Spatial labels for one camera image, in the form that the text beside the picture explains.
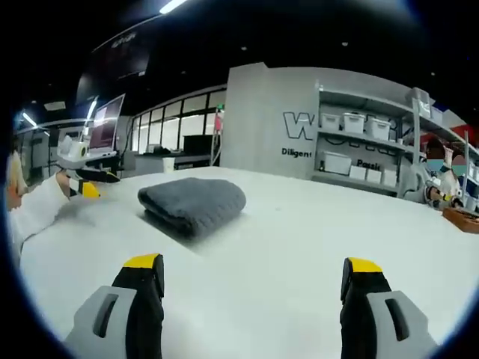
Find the person's left hand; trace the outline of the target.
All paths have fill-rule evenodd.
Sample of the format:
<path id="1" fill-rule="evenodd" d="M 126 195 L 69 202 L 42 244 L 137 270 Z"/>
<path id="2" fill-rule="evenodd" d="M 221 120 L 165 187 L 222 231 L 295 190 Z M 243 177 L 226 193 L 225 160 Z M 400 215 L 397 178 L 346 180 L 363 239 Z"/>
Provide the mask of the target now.
<path id="1" fill-rule="evenodd" d="M 55 178 L 66 197 L 73 197 L 79 193 L 79 182 L 69 177 L 65 171 L 57 172 Z"/>

